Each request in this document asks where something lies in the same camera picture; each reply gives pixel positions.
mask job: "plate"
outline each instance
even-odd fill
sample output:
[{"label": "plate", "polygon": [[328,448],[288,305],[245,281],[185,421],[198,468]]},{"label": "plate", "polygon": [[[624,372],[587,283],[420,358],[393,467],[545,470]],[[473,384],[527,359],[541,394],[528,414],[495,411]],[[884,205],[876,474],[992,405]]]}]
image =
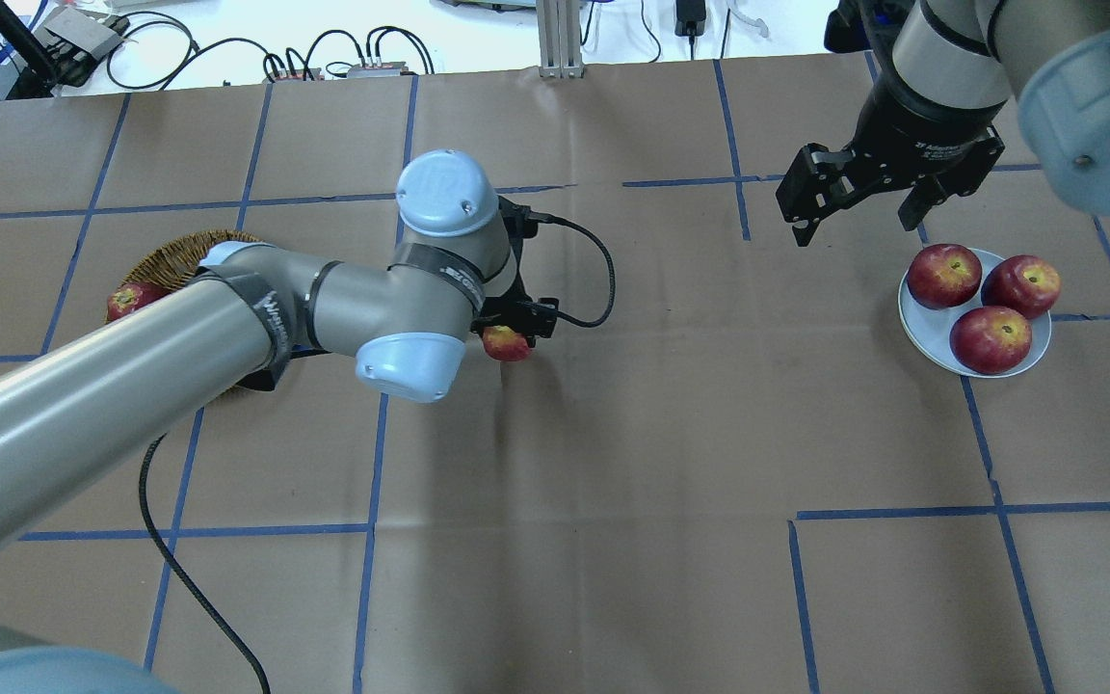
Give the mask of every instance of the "plate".
[{"label": "plate", "polygon": [[[982,264],[982,276],[988,276],[991,268],[999,265],[1001,260],[1005,260],[1000,255],[987,251],[979,251],[978,249],[970,249],[970,251],[973,251],[975,255],[978,255],[979,263]],[[1048,344],[1052,342],[1051,313],[1043,313],[1043,315],[1030,321],[1030,353],[1026,355],[1026,359],[1017,368],[998,374],[983,374],[977,372],[977,370],[965,368],[960,361],[957,361],[953,351],[948,346],[948,333],[953,328],[957,319],[961,318],[961,313],[968,312],[970,309],[978,309],[979,306],[982,306],[982,300],[979,299],[979,293],[976,291],[969,302],[962,303],[960,306],[941,309],[941,311],[926,309],[919,302],[916,302],[916,298],[907,289],[906,274],[902,274],[901,281],[898,282],[898,318],[901,320],[902,330],[907,331],[907,338],[916,344],[917,350],[922,352],[925,356],[928,356],[929,360],[941,365],[941,368],[951,370],[956,374],[972,378],[1008,378],[1020,374],[1023,370],[1032,368],[1032,365],[1039,363],[1039,360],[1043,359],[1043,353],[1048,351]]]}]

